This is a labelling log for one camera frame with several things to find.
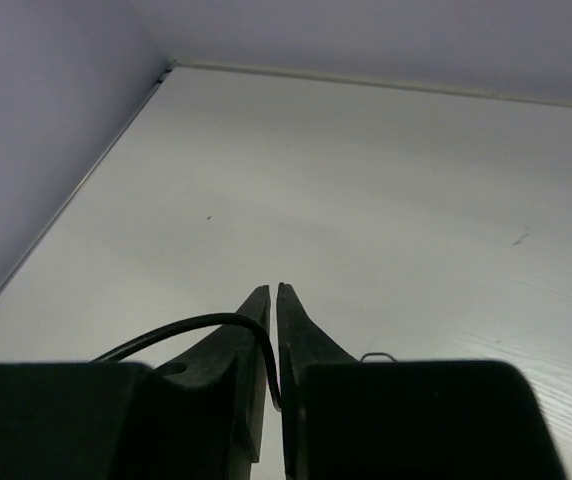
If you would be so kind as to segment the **brown silver headphones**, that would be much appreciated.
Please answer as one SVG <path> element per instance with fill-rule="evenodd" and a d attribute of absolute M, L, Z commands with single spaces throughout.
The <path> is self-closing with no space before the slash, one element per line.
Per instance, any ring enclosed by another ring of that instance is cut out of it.
<path fill-rule="evenodd" d="M 386 352 L 367 352 L 360 358 L 361 362 L 397 362 L 397 359 Z"/>

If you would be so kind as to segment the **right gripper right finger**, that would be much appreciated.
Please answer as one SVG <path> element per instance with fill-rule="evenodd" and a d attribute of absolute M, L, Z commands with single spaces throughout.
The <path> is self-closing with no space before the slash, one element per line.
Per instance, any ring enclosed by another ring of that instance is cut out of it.
<path fill-rule="evenodd" d="M 277 293 L 290 479 L 562 479 L 522 373 L 496 360 L 363 362 Z"/>

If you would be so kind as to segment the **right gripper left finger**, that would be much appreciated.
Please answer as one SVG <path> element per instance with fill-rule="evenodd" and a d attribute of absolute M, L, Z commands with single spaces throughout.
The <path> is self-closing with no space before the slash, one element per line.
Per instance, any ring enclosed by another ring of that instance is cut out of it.
<path fill-rule="evenodd" d="M 0 479 L 246 479 L 259 460 L 270 294 L 152 368 L 0 363 Z"/>

